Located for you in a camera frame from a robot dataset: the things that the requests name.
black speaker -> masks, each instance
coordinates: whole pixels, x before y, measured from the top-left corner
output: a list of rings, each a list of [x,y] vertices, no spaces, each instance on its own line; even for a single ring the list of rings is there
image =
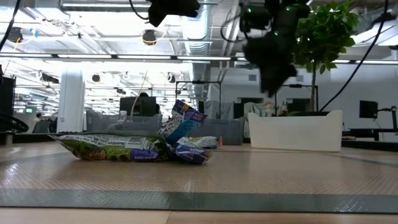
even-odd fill
[[[234,119],[241,118],[243,116],[244,116],[243,103],[234,103]]]
[[[15,79],[0,77],[0,113],[13,116],[14,115],[14,89]]]
[[[199,112],[205,113],[205,102],[199,101]]]

green snack bag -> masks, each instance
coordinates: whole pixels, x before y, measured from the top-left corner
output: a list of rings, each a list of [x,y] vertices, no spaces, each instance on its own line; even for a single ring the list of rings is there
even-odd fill
[[[164,139],[157,136],[73,134],[53,138],[86,160],[158,162],[168,160],[171,153]]]

ceiling duct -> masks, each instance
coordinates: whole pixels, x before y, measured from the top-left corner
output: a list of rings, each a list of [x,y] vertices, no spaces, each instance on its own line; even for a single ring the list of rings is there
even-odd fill
[[[186,17],[183,28],[183,37],[188,40],[206,40],[210,26],[210,6],[202,5],[198,10],[196,18]],[[208,55],[209,43],[206,42],[185,42],[185,49],[189,55]],[[192,80],[209,81],[210,64],[192,63]],[[195,97],[203,97],[203,87],[193,86]]]

green leaves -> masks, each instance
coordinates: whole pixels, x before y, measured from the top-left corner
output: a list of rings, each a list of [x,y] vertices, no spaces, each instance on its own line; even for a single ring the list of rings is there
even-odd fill
[[[305,64],[305,69],[307,70],[307,72],[312,72],[312,62],[307,62]]]
[[[347,49],[345,47],[340,47],[340,53],[347,53]]]
[[[336,64],[333,62],[326,61],[325,62],[326,68],[330,71],[332,68],[337,68]]]
[[[296,30],[296,38],[300,38],[300,42],[294,48],[296,64],[312,72],[312,60],[315,59],[320,73],[336,68],[333,61],[339,54],[347,52],[345,47],[355,44],[351,36],[359,21],[357,14],[349,12],[352,3],[332,1],[300,20]]]
[[[321,73],[321,75],[322,75],[323,72],[325,72],[325,69],[326,69],[326,65],[323,64],[323,65],[321,66],[321,69],[319,69],[319,73]]]
[[[348,38],[348,39],[345,41],[344,47],[351,47],[351,46],[354,45],[354,44],[355,44],[355,40],[352,39],[352,38],[350,37],[350,38]]]

black cable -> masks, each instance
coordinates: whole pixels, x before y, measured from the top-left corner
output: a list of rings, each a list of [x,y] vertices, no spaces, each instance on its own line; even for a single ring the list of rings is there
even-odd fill
[[[378,123],[378,121],[377,121],[376,118],[373,119],[373,122],[375,122],[375,123],[379,126],[379,128],[381,129],[381,126],[380,126],[380,124]],[[381,137],[382,137],[382,140],[384,141],[384,133],[381,133]]]
[[[372,44],[369,46],[368,50],[366,51],[365,55],[363,55],[362,60],[359,62],[358,66],[355,68],[354,72],[351,74],[351,76],[348,78],[347,82],[343,85],[343,87],[341,87],[341,89],[336,93],[336,95],[334,97],[332,97],[322,108],[319,112],[322,112],[333,100],[335,100],[337,98],[337,96],[340,95],[341,92],[343,92],[343,90],[347,87],[348,83],[354,78],[354,75],[356,74],[356,72],[358,71],[358,69],[360,68],[360,66],[362,65],[363,61],[366,59],[366,57],[368,56],[368,54],[370,53],[370,51],[372,50],[373,46],[376,44],[380,34],[381,34],[381,30],[383,28],[384,22],[386,21],[386,15],[387,15],[387,10],[388,10],[388,0],[384,1],[384,12],[381,15],[383,20],[380,23],[379,26],[379,30],[377,31],[376,36],[374,37],[374,40],[372,42]]]
[[[129,0],[129,3],[130,3],[132,11],[138,16],[138,18],[140,18],[142,20],[148,20],[149,19],[148,17],[143,17],[142,15],[138,14],[136,8],[132,5],[132,1],[131,0]]]
[[[221,34],[221,37],[222,37],[225,41],[227,41],[227,42],[229,42],[229,43],[239,43],[239,42],[244,41],[244,40],[229,40],[229,39],[227,39],[227,38],[224,36],[224,33],[223,33],[223,29],[226,27],[226,25],[229,24],[230,22],[235,21],[235,19],[239,18],[240,16],[241,16],[241,15],[238,14],[238,15],[234,16],[233,18],[230,18],[230,19],[224,21],[224,23],[221,25],[220,34]]]
[[[17,0],[17,3],[16,3],[15,8],[14,8],[14,12],[12,13],[12,18],[10,20],[10,23],[8,23],[8,27],[7,27],[6,33],[4,34],[4,37],[2,38],[2,40],[0,42],[0,52],[1,52],[4,44],[6,43],[6,40],[7,40],[8,36],[10,35],[11,28],[14,25],[14,19],[15,19],[15,16],[16,16],[17,12],[18,12],[20,4],[21,4],[21,0]]]

